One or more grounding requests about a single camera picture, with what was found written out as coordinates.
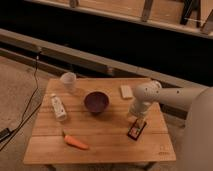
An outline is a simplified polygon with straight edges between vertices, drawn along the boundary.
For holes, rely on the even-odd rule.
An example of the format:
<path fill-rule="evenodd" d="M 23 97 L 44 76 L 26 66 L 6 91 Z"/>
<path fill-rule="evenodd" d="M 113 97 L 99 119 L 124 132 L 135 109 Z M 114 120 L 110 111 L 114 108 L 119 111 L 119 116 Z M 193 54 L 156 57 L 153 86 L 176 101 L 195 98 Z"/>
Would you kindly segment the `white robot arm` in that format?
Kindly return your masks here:
<path fill-rule="evenodd" d="M 178 171 L 213 171 L 213 87 L 163 88 L 158 81 L 133 88 L 129 112 L 144 118 L 153 102 L 187 113 Z"/>

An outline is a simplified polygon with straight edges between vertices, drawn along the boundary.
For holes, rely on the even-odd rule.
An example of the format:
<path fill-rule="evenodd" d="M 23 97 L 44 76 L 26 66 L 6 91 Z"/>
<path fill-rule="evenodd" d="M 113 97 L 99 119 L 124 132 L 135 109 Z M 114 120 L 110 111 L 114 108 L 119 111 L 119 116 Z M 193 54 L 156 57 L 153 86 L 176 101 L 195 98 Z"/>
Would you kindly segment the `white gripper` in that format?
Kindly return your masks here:
<path fill-rule="evenodd" d="M 147 115 L 147 111 L 151 106 L 150 102 L 140 102 L 135 99 L 129 108 L 129 115 L 137 117 L 136 119 L 136 127 L 141 128 L 145 123 L 145 116 Z"/>

